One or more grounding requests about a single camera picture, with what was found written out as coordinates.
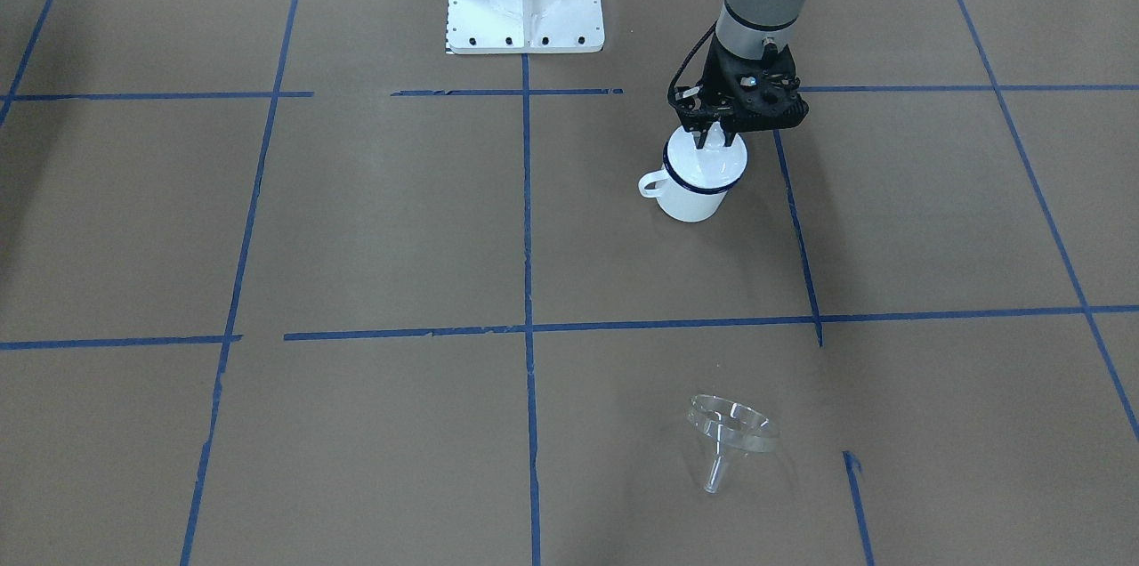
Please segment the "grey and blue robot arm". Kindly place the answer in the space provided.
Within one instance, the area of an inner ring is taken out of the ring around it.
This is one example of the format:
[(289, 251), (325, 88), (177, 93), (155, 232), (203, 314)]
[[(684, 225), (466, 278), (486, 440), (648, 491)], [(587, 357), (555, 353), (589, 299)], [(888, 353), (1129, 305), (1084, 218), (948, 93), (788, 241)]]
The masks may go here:
[(806, 0), (723, 0), (716, 22), (696, 43), (704, 51), (691, 87), (673, 77), (667, 104), (697, 149), (719, 128), (737, 133), (784, 131), (806, 118), (790, 42)]

